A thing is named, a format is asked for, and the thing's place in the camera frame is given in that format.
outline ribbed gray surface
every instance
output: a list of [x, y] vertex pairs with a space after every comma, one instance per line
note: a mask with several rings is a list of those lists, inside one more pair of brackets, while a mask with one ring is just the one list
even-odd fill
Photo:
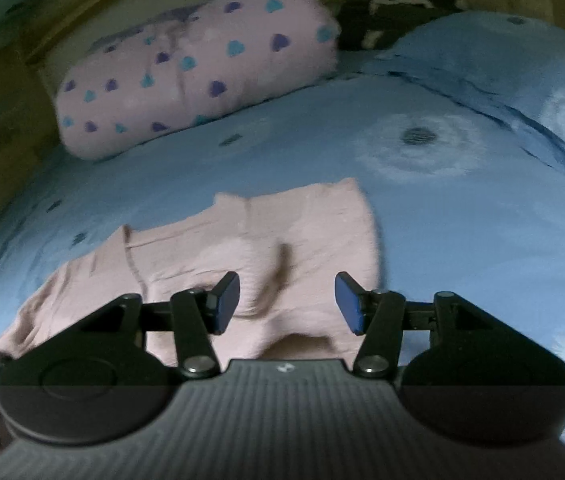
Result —
[[13, 443], [0, 480], [565, 480], [558, 441], [463, 446], [419, 425], [392, 387], [338, 361], [234, 361], [190, 382], [153, 423], [88, 449]]

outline purple heart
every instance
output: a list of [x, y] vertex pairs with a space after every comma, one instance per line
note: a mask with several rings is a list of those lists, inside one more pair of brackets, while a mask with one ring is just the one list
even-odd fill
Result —
[[242, 4], [240, 2], [229, 2], [225, 5], [225, 14], [229, 14], [230, 12], [234, 12], [234, 10], [242, 9]]
[[220, 94], [227, 91], [227, 85], [222, 81], [212, 81], [209, 87], [209, 95], [211, 97], [218, 97]]
[[290, 39], [284, 34], [274, 34], [272, 38], [272, 50], [274, 52], [280, 52], [285, 47], [288, 47], [290, 43]]
[[169, 54], [166, 52], [159, 52], [156, 56], [156, 64], [165, 63], [169, 61]]
[[151, 123], [151, 129], [155, 132], [164, 132], [165, 130], [168, 130], [168, 127], [166, 127], [163, 123]]

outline teal heart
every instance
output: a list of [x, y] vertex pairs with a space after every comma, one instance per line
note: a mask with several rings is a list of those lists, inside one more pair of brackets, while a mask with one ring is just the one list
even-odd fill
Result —
[[149, 88], [150, 86], [153, 86], [154, 83], [155, 81], [152, 78], [151, 74], [145, 74], [145, 76], [142, 78], [142, 81], [140, 82], [140, 86], [142, 86], [143, 88]]
[[196, 67], [196, 60], [191, 56], [185, 56], [180, 60], [180, 68], [183, 72], [187, 72]]
[[331, 27], [327, 25], [323, 25], [319, 27], [319, 30], [316, 31], [316, 39], [319, 43], [326, 43], [327, 41], [331, 40], [334, 37], [334, 34], [331, 30]]
[[245, 52], [245, 45], [240, 41], [232, 40], [227, 43], [227, 55], [229, 57], [239, 56], [243, 52]]
[[284, 9], [285, 6], [283, 5], [283, 3], [280, 0], [269, 0], [267, 2], [267, 4], [264, 6], [264, 8], [266, 9], [267, 12], [269, 12], [271, 14], [272, 12], [275, 12], [276, 10]]
[[196, 118], [194, 119], [193, 126], [201, 126], [202, 124], [206, 124], [209, 121], [211, 121], [210, 118], [204, 115], [197, 115]]

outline black circular base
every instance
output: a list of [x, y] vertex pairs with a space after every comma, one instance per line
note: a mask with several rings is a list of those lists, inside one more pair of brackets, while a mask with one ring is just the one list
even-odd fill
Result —
[[153, 420], [172, 396], [168, 369], [133, 343], [109, 336], [74, 335], [70, 347], [61, 340], [11, 363], [0, 377], [6, 423], [45, 444], [86, 446]]
[[565, 365], [541, 347], [519, 352], [485, 331], [434, 347], [404, 370], [399, 396], [432, 430], [455, 440], [515, 446], [559, 436]]

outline bed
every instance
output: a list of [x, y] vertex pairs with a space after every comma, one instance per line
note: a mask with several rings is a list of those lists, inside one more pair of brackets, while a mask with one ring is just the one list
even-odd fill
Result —
[[[40, 61], [95, 6], [32, 35], [25, 59]], [[107, 160], [56, 147], [0, 215], [0, 333], [59, 265], [122, 224], [179, 221], [219, 191], [354, 177], [377, 220], [384, 287], [413, 301], [454, 290], [565, 360], [565, 171], [499, 118], [376, 70], [376, 54], [341, 52], [336, 75], [315, 86]], [[411, 334], [402, 363], [428, 344]]]

